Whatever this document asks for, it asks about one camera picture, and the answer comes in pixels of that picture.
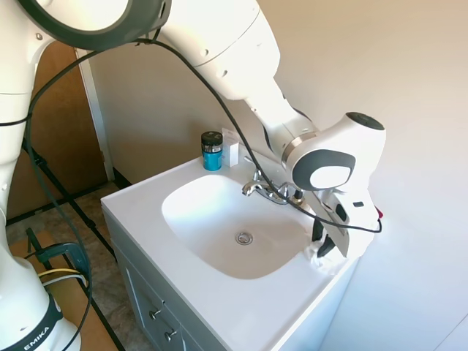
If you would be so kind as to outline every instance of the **blue jar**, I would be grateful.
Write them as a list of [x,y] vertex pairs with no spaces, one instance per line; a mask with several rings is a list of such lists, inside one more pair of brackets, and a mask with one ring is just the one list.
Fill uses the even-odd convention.
[[202,134],[203,167],[206,170],[218,170],[222,164],[222,134],[204,132]]

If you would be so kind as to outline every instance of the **sink basin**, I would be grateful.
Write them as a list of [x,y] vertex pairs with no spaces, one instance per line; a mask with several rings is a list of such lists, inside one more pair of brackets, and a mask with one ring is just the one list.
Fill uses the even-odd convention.
[[239,279],[256,279],[288,263],[309,243],[304,223],[285,205],[254,193],[223,175],[183,185],[162,204],[170,229],[199,258]]

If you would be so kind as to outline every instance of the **door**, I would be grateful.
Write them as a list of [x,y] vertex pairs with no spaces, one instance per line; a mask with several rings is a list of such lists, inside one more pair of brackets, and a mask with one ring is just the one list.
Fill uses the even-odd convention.
[[[60,42],[48,46],[40,59],[34,94],[56,73],[76,60],[75,50]],[[78,67],[42,95],[32,119],[32,145],[69,193],[107,181],[102,154]],[[61,195],[48,182],[53,194]],[[8,218],[49,203],[25,151],[12,180]]]

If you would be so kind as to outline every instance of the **door frame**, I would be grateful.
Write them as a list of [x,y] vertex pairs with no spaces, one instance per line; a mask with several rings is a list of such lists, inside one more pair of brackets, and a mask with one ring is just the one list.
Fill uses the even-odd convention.
[[[75,48],[77,59],[80,59],[87,53],[88,52],[84,49]],[[101,150],[102,161],[104,162],[105,174],[109,181],[113,181],[115,176],[113,171],[112,158],[110,157],[110,149],[107,142],[104,119],[102,118],[101,107],[99,106],[96,86],[94,85],[94,79],[89,60],[85,60],[80,63],[79,67],[81,78],[83,79],[83,85],[85,87],[85,93],[88,98],[89,110],[91,111],[91,117],[93,118],[93,125],[97,135],[97,142],[99,144],[99,149]]]

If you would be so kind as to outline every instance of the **chrome faucet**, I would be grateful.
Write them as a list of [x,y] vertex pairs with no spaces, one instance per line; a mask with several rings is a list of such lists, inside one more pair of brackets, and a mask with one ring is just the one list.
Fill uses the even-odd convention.
[[[253,163],[253,161],[247,156],[245,156],[244,159],[247,162]],[[245,196],[250,196],[254,192],[258,192],[263,197],[265,197],[265,198],[269,199],[270,201],[273,201],[274,203],[277,203],[279,205],[286,205],[287,204],[287,200],[285,200],[285,199],[290,197],[290,188],[294,189],[294,196],[295,197],[296,196],[299,197],[299,198],[303,197],[302,189],[299,189],[297,186],[295,186],[294,184],[291,184],[291,183],[289,183],[287,181],[284,182],[281,186],[277,186],[277,185],[275,185],[275,183],[273,183],[273,186],[276,188],[276,191],[279,194],[283,195],[283,198],[281,198],[280,196],[278,196],[275,193],[275,191],[268,185],[268,183],[263,178],[262,172],[260,170],[256,169],[255,173],[254,173],[254,176],[253,176],[253,179],[249,183],[245,184],[242,187],[242,194],[244,194]]]

